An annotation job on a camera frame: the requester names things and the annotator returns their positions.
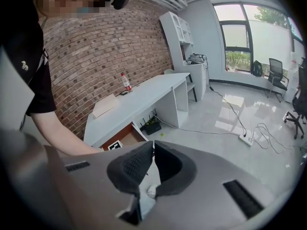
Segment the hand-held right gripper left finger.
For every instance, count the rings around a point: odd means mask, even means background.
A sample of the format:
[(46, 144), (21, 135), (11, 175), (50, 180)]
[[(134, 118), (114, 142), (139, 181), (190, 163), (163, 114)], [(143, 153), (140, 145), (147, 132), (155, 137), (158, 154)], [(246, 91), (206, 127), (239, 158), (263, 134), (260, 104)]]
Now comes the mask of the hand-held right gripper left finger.
[(147, 141), (109, 163), (107, 175), (119, 191), (140, 195), (139, 185), (152, 165), (153, 149), (153, 142)]

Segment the white drawer with brown inside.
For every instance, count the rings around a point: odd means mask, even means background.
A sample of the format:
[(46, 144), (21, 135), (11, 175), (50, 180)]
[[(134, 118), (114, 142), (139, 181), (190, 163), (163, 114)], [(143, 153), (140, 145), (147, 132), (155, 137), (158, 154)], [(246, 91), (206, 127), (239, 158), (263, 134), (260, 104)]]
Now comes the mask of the white drawer with brown inside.
[(125, 146), (135, 145), (139, 142), (147, 141), (148, 139), (142, 134), (140, 129), (134, 123), (130, 123), (120, 132), (118, 132), (112, 138), (110, 138), (108, 141), (116, 141), (116, 140), (121, 141), (123, 147), (125, 147)]

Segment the person's left forearm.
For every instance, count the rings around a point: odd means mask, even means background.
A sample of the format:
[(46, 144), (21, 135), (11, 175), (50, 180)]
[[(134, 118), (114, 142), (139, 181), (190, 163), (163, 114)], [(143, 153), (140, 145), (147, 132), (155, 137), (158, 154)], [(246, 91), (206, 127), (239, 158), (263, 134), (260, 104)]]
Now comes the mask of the person's left forearm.
[(80, 156), (100, 152), (85, 144), (66, 128), (55, 112), (31, 114), (31, 118), (44, 139), (66, 155)]

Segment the black router with antennas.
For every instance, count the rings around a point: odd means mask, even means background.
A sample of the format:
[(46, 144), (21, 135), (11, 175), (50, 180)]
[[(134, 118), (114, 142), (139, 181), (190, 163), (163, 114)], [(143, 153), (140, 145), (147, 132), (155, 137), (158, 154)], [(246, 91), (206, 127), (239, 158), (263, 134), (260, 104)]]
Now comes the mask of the black router with antennas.
[(148, 121), (143, 118), (144, 124), (141, 123), (140, 131), (145, 131), (147, 135), (151, 135), (162, 129), (160, 122), (156, 116), (149, 117)]

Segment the flat beige cardboard box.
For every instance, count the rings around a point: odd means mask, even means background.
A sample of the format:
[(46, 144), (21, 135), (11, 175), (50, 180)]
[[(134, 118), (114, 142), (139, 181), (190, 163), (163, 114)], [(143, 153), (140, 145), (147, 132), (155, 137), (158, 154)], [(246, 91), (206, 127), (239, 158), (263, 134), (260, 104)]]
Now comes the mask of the flat beige cardboard box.
[(93, 116), (95, 118), (98, 118), (104, 113), (118, 106), (118, 104), (119, 99), (114, 94), (108, 95), (107, 97), (103, 98), (95, 104), (93, 109)]

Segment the red capped plastic bottle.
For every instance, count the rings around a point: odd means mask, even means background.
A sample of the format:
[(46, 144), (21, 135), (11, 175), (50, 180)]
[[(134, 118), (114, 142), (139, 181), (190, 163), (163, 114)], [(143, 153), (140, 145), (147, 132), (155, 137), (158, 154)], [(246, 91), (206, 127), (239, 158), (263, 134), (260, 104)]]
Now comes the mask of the red capped plastic bottle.
[(122, 82), (123, 82), (123, 85), (125, 87), (125, 90), (127, 92), (132, 92), (132, 86), (130, 84), (130, 81), (129, 79), (126, 77), (126, 75), (124, 73), (121, 73), (121, 79), (122, 79)]

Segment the white desk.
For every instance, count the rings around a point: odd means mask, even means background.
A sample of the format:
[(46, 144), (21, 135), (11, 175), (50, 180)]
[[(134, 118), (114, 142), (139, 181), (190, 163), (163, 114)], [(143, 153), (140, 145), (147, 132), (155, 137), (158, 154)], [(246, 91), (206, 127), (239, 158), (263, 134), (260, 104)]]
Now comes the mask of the white desk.
[(124, 96), (116, 107), (98, 118), (89, 114), (84, 142), (99, 148), (129, 124), (137, 126), (152, 110), (173, 127), (182, 127), (188, 117), (187, 73), (155, 76)]

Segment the white power strip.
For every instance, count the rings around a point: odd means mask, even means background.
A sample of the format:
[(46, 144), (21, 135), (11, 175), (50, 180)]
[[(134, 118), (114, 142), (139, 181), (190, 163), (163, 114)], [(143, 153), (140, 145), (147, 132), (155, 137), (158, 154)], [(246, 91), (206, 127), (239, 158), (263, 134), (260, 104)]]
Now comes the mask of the white power strip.
[(251, 135), (248, 135), (248, 134), (239, 135), (238, 139), (249, 147), (252, 147), (253, 142), (254, 142), (254, 138)]

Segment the gray chair with black legs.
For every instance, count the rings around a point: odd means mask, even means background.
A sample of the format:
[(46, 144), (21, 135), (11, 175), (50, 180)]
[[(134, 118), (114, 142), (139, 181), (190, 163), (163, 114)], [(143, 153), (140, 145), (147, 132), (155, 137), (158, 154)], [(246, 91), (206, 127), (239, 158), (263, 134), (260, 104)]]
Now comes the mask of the gray chair with black legs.
[[(174, 71), (173, 69), (166, 69), (164, 71), (164, 74), (175, 74), (177, 73), (176, 71)], [(197, 99), (197, 95), (196, 95), (196, 91), (195, 91), (195, 83), (193, 82), (192, 80), (192, 76), (191, 74), (189, 73), (188, 75), (188, 78), (189, 78), (189, 81), (187, 82), (187, 91), (193, 91), (193, 95), (194, 95), (194, 99), (195, 99), (195, 102), (198, 101)]]

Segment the white bookshelf cabinet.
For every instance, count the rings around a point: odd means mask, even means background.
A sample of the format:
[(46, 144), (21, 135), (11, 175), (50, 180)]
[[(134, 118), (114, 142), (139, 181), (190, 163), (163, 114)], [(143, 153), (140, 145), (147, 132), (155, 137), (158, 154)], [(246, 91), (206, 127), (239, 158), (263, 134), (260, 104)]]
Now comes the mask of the white bookshelf cabinet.
[(198, 101), (203, 99), (207, 78), (207, 63), (188, 65), (186, 60), (194, 52), (194, 41), (188, 22), (172, 12), (159, 17), (169, 47), (173, 68), (176, 72), (190, 73), (195, 83)]

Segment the black backpack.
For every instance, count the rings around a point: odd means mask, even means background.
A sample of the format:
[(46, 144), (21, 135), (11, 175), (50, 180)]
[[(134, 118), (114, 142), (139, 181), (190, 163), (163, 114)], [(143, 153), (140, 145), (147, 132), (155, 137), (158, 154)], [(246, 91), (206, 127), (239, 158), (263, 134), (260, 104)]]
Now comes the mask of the black backpack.
[(263, 75), (262, 64), (257, 60), (252, 64), (252, 74), (256, 77), (262, 77)]

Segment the person's black t-shirt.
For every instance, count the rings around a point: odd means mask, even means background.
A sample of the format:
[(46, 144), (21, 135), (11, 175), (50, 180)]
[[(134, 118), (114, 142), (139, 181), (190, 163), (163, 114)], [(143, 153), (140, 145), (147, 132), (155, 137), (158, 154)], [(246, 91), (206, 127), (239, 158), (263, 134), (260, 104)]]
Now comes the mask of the person's black t-shirt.
[(4, 31), (0, 34), (0, 43), (20, 77), (34, 92), (25, 114), (54, 112), (56, 105), (48, 54), (33, 0), (1, 0), (0, 4), (4, 6)]

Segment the black mesh visitor chair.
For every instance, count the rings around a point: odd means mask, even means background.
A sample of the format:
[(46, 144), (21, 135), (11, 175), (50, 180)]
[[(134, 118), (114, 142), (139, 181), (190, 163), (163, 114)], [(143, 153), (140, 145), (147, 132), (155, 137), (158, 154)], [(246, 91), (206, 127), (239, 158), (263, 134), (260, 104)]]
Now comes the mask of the black mesh visitor chair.
[(274, 87), (283, 91), (283, 93), (275, 93), (277, 100), (281, 103), (287, 92), (289, 79), (283, 73), (283, 63), (277, 59), (269, 58), (269, 89), (265, 92), (267, 98), (273, 93)]

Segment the black swivel office chair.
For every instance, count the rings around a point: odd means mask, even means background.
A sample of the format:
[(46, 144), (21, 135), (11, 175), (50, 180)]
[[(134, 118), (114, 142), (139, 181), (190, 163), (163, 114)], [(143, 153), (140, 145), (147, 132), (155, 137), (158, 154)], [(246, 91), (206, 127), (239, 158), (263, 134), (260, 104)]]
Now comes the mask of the black swivel office chair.
[(295, 124), (295, 135), (294, 139), (297, 139), (298, 130), (301, 130), (301, 139), (304, 138), (304, 131), (300, 124), (300, 118), (305, 118), (307, 121), (307, 59), (302, 58), (302, 63), (298, 67), (298, 76), (299, 83), (298, 89), (294, 95), (292, 100), (292, 106), (294, 108), (294, 112), (297, 113), (297, 117), (295, 117), (291, 112), (286, 112), (285, 118), (283, 121), (286, 123), (287, 121)]

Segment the black framed window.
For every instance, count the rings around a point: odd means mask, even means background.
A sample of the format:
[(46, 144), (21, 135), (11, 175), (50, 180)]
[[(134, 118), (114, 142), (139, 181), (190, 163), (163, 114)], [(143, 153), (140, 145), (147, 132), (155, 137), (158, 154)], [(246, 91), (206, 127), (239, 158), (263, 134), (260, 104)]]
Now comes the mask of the black framed window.
[(269, 74), (269, 59), (282, 62), (288, 74), (292, 38), (287, 18), (277, 10), (247, 4), (214, 5), (225, 49), (225, 69), (250, 72), (258, 61), (264, 75)]

